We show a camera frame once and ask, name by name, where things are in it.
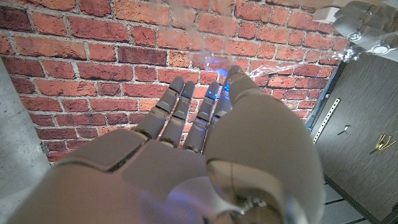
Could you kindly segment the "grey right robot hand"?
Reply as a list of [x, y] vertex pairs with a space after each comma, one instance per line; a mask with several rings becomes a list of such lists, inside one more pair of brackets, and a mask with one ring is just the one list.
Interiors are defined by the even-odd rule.
[[133, 130], [67, 154], [9, 223], [318, 223], [323, 172], [302, 120], [233, 66], [180, 146], [193, 90], [176, 78]]

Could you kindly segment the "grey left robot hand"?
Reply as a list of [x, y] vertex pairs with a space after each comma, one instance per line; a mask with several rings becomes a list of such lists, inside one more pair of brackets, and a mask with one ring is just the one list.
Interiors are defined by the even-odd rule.
[[397, 61], [397, 0], [379, 5], [351, 1], [335, 13], [333, 27], [369, 53]]

